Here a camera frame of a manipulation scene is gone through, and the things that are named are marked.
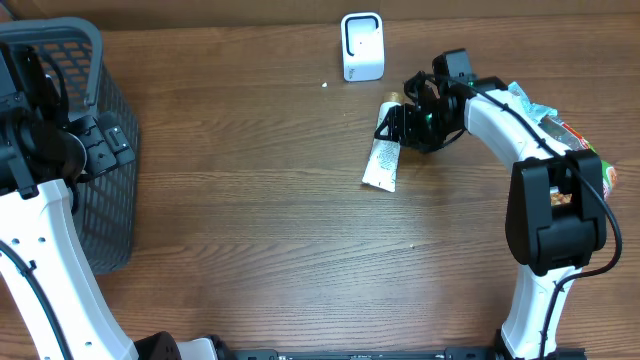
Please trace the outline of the white cosmetic tube gold cap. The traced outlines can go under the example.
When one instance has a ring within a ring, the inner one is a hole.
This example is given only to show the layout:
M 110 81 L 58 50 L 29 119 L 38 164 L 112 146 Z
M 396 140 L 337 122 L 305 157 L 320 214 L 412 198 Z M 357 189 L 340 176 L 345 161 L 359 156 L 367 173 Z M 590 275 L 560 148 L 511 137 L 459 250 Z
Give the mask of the white cosmetic tube gold cap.
M 379 127 L 388 111 L 404 102 L 404 96 L 397 92 L 388 92 L 383 96 L 379 108 L 376 127 Z M 400 144 L 392 141 L 374 139 L 362 183 L 388 192 L 396 190 L 396 173 L 400 154 Z

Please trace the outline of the teal snack packet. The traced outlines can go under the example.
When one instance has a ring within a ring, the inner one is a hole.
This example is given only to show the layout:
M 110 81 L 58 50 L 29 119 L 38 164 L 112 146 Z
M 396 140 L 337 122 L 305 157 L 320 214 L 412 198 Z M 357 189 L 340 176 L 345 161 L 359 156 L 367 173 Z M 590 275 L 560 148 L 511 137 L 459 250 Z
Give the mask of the teal snack packet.
M 540 124 L 542 120 L 547 116 L 558 115 L 557 109 L 532 102 L 526 92 L 517 82 L 511 82 L 508 85 L 508 91 L 520 101 L 525 113 L 536 124 Z

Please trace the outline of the green snack bag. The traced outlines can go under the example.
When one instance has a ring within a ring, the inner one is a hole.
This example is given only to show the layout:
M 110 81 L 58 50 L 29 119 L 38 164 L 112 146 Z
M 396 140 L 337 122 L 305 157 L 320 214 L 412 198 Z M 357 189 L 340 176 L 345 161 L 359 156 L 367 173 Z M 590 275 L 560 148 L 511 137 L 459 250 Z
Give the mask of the green snack bag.
M 581 134 L 559 116 L 547 115 L 541 119 L 539 126 L 550 137 L 567 145 L 571 150 L 594 150 L 594 147 Z

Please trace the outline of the green cup noodles container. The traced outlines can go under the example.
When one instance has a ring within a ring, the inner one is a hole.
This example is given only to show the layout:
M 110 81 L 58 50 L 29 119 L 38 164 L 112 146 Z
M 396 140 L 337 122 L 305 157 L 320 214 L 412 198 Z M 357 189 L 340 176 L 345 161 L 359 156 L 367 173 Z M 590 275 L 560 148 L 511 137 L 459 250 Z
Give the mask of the green cup noodles container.
M 602 161 L 602 177 L 603 177 L 603 195 L 607 200 L 612 194 L 614 186 L 617 182 L 617 173 L 615 168 L 606 161 Z M 572 200 L 571 194 L 563 194 L 559 190 L 550 192 L 550 202 L 553 206 L 568 204 Z

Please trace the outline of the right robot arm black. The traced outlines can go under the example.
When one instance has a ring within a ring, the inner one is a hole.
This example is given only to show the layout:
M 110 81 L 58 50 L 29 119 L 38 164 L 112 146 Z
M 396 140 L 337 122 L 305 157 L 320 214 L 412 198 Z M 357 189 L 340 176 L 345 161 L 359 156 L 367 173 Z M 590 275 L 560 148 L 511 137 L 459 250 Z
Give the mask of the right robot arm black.
M 606 242 L 599 156 L 554 139 L 502 80 L 478 77 L 464 49 L 436 57 L 431 72 L 405 82 L 404 93 L 408 102 L 387 111 L 376 140 L 432 153 L 469 133 L 511 176 L 505 235 L 520 268 L 495 358 L 565 357 L 555 331 L 568 292 Z

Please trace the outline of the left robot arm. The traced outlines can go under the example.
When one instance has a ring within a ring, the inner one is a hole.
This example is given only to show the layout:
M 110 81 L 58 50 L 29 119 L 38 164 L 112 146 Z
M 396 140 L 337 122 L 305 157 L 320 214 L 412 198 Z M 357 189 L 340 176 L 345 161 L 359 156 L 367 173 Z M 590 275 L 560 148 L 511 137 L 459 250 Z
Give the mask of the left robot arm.
M 111 113 L 69 116 L 61 73 L 27 45 L 1 46 L 1 276 L 43 359 L 220 359 L 212 336 L 138 341 L 117 323 L 73 222 L 78 184 L 132 162 Z

